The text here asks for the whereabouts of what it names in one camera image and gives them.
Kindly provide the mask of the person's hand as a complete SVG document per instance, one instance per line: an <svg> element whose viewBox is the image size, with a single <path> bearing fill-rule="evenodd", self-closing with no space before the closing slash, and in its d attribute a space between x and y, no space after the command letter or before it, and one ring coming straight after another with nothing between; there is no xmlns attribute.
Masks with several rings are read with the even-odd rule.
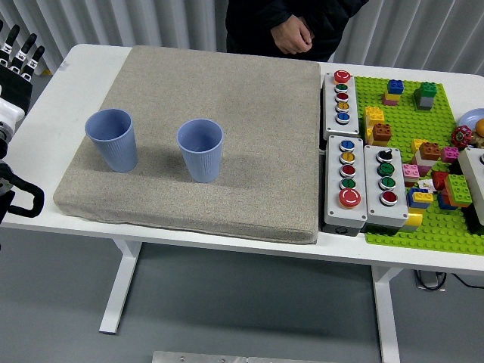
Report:
<svg viewBox="0 0 484 363"><path fill-rule="evenodd" d="M271 36L283 54L306 53L312 48L313 32L303 17L291 15L271 29Z"/></svg>

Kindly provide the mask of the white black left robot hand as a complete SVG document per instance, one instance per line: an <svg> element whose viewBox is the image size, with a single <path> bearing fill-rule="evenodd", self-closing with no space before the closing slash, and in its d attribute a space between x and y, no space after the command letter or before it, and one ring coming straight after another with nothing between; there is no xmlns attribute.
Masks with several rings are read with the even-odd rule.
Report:
<svg viewBox="0 0 484 363"><path fill-rule="evenodd" d="M19 33L20 27L13 25L1 43L1 125L10 123L11 129L29 111L33 91L32 77L45 52L45 47L40 45L28 57L37 40L37 35L31 33L20 50L13 55L13 46Z"/></svg>

